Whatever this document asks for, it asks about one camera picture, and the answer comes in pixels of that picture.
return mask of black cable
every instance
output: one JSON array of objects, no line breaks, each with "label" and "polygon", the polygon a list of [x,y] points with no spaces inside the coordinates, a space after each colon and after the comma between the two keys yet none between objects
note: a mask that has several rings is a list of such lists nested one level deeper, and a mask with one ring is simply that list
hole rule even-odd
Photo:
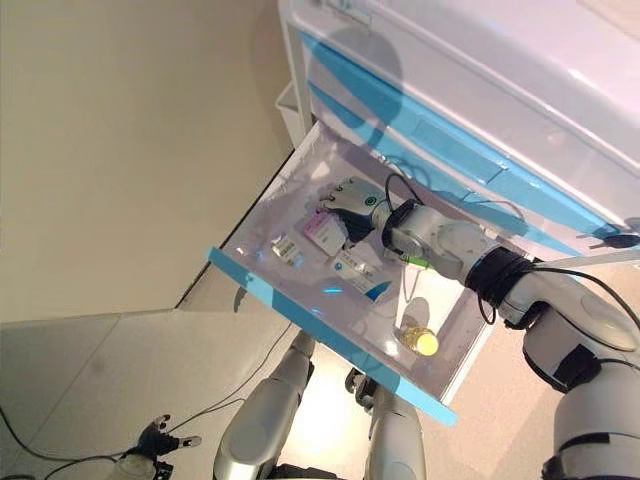
[{"label": "black cable", "polygon": [[39,458],[41,460],[48,460],[51,462],[75,462],[76,460],[82,460],[82,458],[67,458],[67,457],[56,457],[52,455],[44,455],[42,453],[36,452],[35,450],[32,450],[22,440],[20,440],[20,437],[18,437],[18,434],[13,429],[13,426],[11,425],[11,422],[7,418],[6,413],[4,413],[4,409],[2,408],[1,405],[0,405],[0,416],[2,416],[2,420],[4,421],[4,424],[7,426],[7,430],[9,430],[9,433],[11,434],[13,439],[16,441],[18,445],[20,445],[20,448],[22,448],[28,454],[33,455],[34,457]]},{"label": "black cable", "polygon": [[631,367],[634,370],[638,370],[640,372],[640,367],[638,365],[634,365],[631,362],[627,362],[626,360],[620,360],[617,358],[600,358],[598,359],[598,363],[619,363],[620,365],[626,365],[627,367]]},{"label": "black cable", "polygon": [[255,377],[258,372],[260,371],[260,369],[264,366],[265,363],[267,363],[267,360],[269,359],[269,355],[271,355],[271,353],[273,352],[273,350],[276,348],[276,345],[278,345],[278,343],[280,342],[280,340],[282,340],[282,338],[286,335],[286,333],[289,331],[289,328],[291,328],[291,323],[289,323],[289,325],[287,325],[287,328],[285,328],[282,333],[280,334],[280,336],[278,336],[278,338],[276,338],[276,341],[273,342],[273,345],[271,345],[271,348],[269,349],[269,351],[267,352],[267,354],[265,355],[264,359],[262,360],[262,362],[260,363],[260,365],[258,365],[258,368],[256,368],[253,373],[251,375],[249,375],[249,377],[240,384],[240,386],[238,386],[233,392],[231,392],[229,395],[227,395],[226,397],[224,397],[222,400],[218,400],[216,403],[214,403],[213,405],[208,406],[207,408],[200,410],[198,413],[195,413],[193,415],[191,415],[189,418],[187,418],[186,420],[184,420],[183,422],[179,423],[178,425],[176,425],[175,427],[173,427],[171,430],[168,431],[168,433],[173,432],[174,430],[177,430],[178,428],[186,425],[187,423],[191,422],[192,420],[195,420],[196,418],[205,415],[207,413],[210,413],[211,411],[215,411],[213,409],[215,409],[216,407],[218,407],[218,405],[220,405],[221,403],[226,402],[227,400],[229,400],[231,397],[233,397],[236,393],[238,393],[242,387],[244,387],[247,383],[249,383],[253,377]]},{"label": "black cable", "polygon": [[51,477],[53,477],[56,473],[65,470],[69,467],[73,467],[74,465],[78,465],[79,463],[85,463],[85,462],[94,462],[97,460],[109,460],[111,463],[117,463],[117,460],[113,457],[107,457],[105,455],[95,455],[93,457],[87,457],[87,458],[82,458],[79,460],[74,460],[73,462],[69,462],[65,465],[62,465],[61,467],[56,468],[55,470],[51,470],[46,477],[44,477],[44,480],[49,480]]},{"label": "black cable", "polygon": [[387,199],[389,210],[391,210],[392,212],[395,210],[395,208],[393,208],[393,205],[391,204],[391,197],[389,196],[389,184],[391,183],[391,179],[394,177],[400,179],[402,183],[404,183],[404,185],[409,189],[409,191],[413,195],[413,198],[415,198],[420,205],[424,205],[424,202],[422,201],[422,199],[418,196],[416,191],[413,189],[413,187],[405,177],[403,177],[399,173],[390,173],[389,176],[387,177],[387,180],[384,182],[384,196]]},{"label": "black cable", "polygon": [[613,288],[611,288],[609,285],[607,285],[605,282],[603,282],[599,278],[594,277],[593,275],[589,275],[588,273],[578,272],[576,270],[567,270],[565,268],[552,268],[552,267],[537,267],[537,266],[534,266],[533,271],[534,272],[564,273],[566,275],[575,275],[577,277],[582,277],[582,278],[586,278],[587,280],[591,280],[592,282],[597,284],[599,287],[601,287],[603,290],[605,290],[609,295],[611,295],[615,299],[616,302],[618,302],[618,304],[624,309],[624,311],[627,312],[627,315],[629,315],[629,317],[631,317],[631,320],[633,320],[633,322],[636,324],[636,327],[638,327],[638,330],[640,330],[640,318],[638,318],[636,313],[631,309],[631,307],[627,304],[627,302],[625,302],[622,299],[622,297],[620,295],[618,295],[618,293]]},{"label": "black cable", "polygon": [[0,478],[0,480],[36,480],[36,477],[25,473],[18,473],[17,475],[6,475]]},{"label": "black cable", "polygon": [[184,427],[187,423],[192,422],[196,418],[202,417],[203,415],[209,415],[210,413],[217,412],[218,410],[222,410],[223,408],[227,408],[228,406],[233,405],[234,403],[246,402],[246,401],[247,401],[246,398],[236,398],[234,400],[231,400],[230,402],[227,402],[227,403],[225,403],[223,405],[220,405],[219,407],[210,408],[208,410],[203,410],[201,412],[196,413],[195,415],[192,415],[187,420],[185,420],[184,422],[180,423],[177,427],[173,428],[171,431],[175,430],[178,427]]},{"label": "black cable", "polygon": [[486,323],[487,325],[493,325],[494,323],[496,323],[496,308],[495,307],[491,307],[491,320],[489,320],[489,317],[487,317],[487,313],[484,311],[484,306],[482,305],[482,298],[480,298],[480,295],[477,295],[478,297],[478,309],[480,309],[480,315],[482,315],[482,319],[484,320],[484,323]]}]

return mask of blue stripe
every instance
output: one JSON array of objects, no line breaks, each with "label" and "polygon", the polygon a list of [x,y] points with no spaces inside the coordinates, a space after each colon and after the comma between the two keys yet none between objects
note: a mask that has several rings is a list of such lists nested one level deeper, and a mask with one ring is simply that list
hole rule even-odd
[{"label": "blue stripe", "polygon": [[411,96],[313,37],[302,32],[301,37],[315,59],[377,119],[462,175],[577,232],[600,239],[620,233],[597,213]]},{"label": "blue stripe", "polygon": [[[431,163],[425,162],[417,155],[405,150],[391,137],[373,128],[353,112],[347,110],[312,82],[309,82],[309,88],[334,115],[345,125],[351,127],[363,142],[366,142],[371,148],[375,148],[378,152],[385,155],[391,163],[398,166],[407,176],[414,178],[443,200],[532,242],[552,248],[569,256],[579,257],[582,255],[577,250],[565,245],[534,225],[526,223],[523,219],[513,215],[513,213],[496,203],[472,203],[464,201],[464,197],[468,191],[456,180],[449,177]],[[476,202],[490,202],[488,198],[477,193],[474,194],[474,198]]]},{"label": "blue stripe", "polygon": [[249,272],[242,265],[226,256],[221,250],[212,248],[208,257],[213,265],[229,275],[262,303],[281,313],[316,340],[342,355],[349,363],[360,371],[365,372],[387,390],[404,398],[444,425],[452,426],[455,424],[456,414],[438,402],[438,400],[339,335],[311,312],[274,289],[257,275]]}]

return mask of robot leg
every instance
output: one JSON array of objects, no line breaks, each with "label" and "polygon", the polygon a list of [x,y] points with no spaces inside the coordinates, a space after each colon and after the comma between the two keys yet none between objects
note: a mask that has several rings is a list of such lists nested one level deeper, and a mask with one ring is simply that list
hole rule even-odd
[{"label": "robot leg", "polygon": [[313,372],[315,341],[300,331],[225,430],[213,464],[216,480],[266,478],[284,446]]},{"label": "robot leg", "polygon": [[371,413],[371,446],[365,480],[426,480],[422,428],[415,408],[356,369],[345,381],[349,393]]}]

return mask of pink label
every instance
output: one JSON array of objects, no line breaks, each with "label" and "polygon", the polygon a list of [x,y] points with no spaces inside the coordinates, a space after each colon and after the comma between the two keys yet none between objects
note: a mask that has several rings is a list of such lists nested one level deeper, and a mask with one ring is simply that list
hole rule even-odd
[{"label": "pink label", "polygon": [[311,220],[307,222],[302,230],[307,237],[311,237],[329,218],[329,212],[317,212]]}]

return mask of cabinet drawer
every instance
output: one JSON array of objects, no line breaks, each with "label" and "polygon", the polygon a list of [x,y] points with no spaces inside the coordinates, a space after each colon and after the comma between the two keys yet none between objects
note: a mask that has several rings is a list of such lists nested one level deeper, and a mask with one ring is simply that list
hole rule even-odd
[{"label": "cabinet drawer", "polygon": [[[317,123],[209,259],[356,368],[451,425],[456,416],[447,405],[491,330],[478,312],[475,295],[433,270],[421,273],[419,267],[390,258],[373,232],[349,251],[390,282],[372,300],[344,280],[332,257],[303,233],[327,185],[351,176],[384,185],[389,173],[388,166],[363,148]],[[464,218],[428,191],[419,193],[444,213]],[[283,236],[296,249],[295,261],[283,261],[273,248]],[[419,322],[426,322],[439,341],[430,357],[414,353],[397,336],[403,310],[416,298],[428,307],[420,310],[424,313],[418,314]]]}]

